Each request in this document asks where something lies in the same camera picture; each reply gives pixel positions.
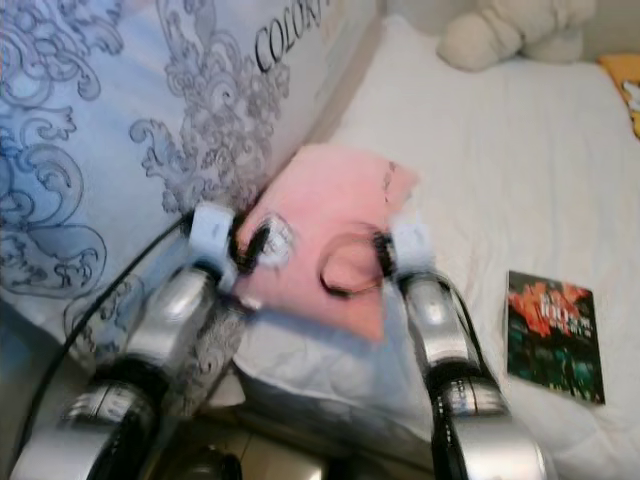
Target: pink cloth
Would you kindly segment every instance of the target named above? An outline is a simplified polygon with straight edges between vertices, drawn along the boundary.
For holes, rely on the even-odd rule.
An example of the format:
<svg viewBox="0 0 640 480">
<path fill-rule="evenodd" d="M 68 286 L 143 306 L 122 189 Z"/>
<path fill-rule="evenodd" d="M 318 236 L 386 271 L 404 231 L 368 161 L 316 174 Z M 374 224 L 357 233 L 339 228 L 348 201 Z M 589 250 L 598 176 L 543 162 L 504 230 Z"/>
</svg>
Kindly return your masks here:
<svg viewBox="0 0 640 480">
<path fill-rule="evenodd" d="M 248 244 L 264 223 L 275 226 L 275 233 L 256 270 L 238 282 L 235 293 L 381 341 L 380 288 L 348 299 L 331 296 L 319 283 L 319 263 L 345 235 L 385 231 L 416 181 L 413 172 L 373 153 L 334 145 L 304 147 L 240 228 L 240 245 Z M 325 271 L 330 283 L 355 286 L 378 276 L 379 265 L 368 242 L 351 242 L 331 257 Z"/>
</svg>

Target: book cover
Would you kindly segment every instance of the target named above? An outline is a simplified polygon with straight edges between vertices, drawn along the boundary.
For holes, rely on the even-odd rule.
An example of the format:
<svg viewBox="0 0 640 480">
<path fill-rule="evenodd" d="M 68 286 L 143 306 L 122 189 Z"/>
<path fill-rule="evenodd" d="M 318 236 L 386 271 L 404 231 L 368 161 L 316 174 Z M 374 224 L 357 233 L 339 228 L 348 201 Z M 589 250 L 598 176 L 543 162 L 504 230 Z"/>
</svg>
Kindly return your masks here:
<svg viewBox="0 0 640 480">
<path fill-rule="evenodd" d="M 509 374 L 604 404 L 590 290 L 511 271 L 506 323 Z"/>
</svg>

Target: white plush toy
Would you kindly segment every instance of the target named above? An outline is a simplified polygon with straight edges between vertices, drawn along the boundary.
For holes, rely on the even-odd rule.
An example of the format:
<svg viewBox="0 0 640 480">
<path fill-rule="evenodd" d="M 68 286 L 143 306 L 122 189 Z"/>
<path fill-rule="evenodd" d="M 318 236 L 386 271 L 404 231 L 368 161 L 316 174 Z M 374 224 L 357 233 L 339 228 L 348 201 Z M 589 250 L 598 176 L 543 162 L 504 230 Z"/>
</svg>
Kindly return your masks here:
<svg viewBox="0 0 640 480">
<path fill-rule="evenodd" d="M 596 0 L 479 0 L 449 26 L 438 54 L 456 68 L 484 70 L 520 52 L 550 63 L 582 55 L 582 25 Z"/>
</svg>

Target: bed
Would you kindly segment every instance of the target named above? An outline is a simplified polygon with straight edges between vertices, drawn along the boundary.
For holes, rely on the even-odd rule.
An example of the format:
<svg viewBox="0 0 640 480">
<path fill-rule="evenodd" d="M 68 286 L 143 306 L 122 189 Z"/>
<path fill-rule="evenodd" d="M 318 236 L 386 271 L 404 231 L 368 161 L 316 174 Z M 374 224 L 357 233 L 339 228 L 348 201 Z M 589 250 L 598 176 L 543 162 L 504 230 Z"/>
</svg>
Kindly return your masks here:
<svg viewBox="0 0 640 480">
<path fill-rule="evenodd" d="M 410 210 L 429 226 L 439 268 L 463 291 L 515 415 L 563 478 L 637 478 L 640 142 L 625 105 L 595 64 L 514 60 L 470 75 L 445 65 L 436 42 L 387 18 L 329 141 L 420 174 Z M 506 376 L 509 269 L 593 289 L 606 406 Z M 384 438 L 392 454 L 428 464 L 430 413 L 417 371 L 398 354 L 403 321 L 387 319 L 387 341 L 373 352 L 295 319 L 258 319 L 235 356 L 248 405 L 324 434 L 341 427 L 356 442 Z"/>
</svg>

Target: mattress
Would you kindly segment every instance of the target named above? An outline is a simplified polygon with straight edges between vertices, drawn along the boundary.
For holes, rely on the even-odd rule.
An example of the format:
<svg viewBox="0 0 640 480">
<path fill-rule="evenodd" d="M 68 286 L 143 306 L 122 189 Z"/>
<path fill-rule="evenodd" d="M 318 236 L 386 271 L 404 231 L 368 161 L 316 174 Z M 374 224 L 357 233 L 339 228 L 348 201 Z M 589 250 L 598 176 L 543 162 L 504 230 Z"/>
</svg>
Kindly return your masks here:
<svg viewBox="0 0 640 480">
<path fill-rule="evenodd" d="M 436 56 L 436 43 L 399 17 L 388 18 L 373 63 L 330 141 L 371 149 L 419 173 L 411 207 L 430 228 L 437 265 L 462 290 L 515 416 L 551 453 L 559 473 L 638 478 L 640 142 L 624 103 L 593 64 L 516 59 L 466 74 Z M 506 375 L 509 269 L 593 290 L 605 406 Z M 292 397 L 304 401 L 312 379 L 291 373 L 292 344 L 279 341 L 284 331 L 254 325 L 236 360 L 256 381 L 280 388 L 288 382 Z M 299 345 L 307 351 L 295 352 L 295 368 L 301 375 L 317 372 L 309 362 L 318 359 L 313 349 L 324 347 L 308 339 Z M 349 389 L 336 387 L 340 372 L 335 375 L 326 382 L 331 398 L 350 401 Z M 405 384 L 419 382 L 411 375 Z M 317 400 L 319 392 L 308 397 Z M 407 425 L 419 412 L 400 414 L 399 424 L 418 437 L 429 435 L 428 424 Z"/>
</svg>

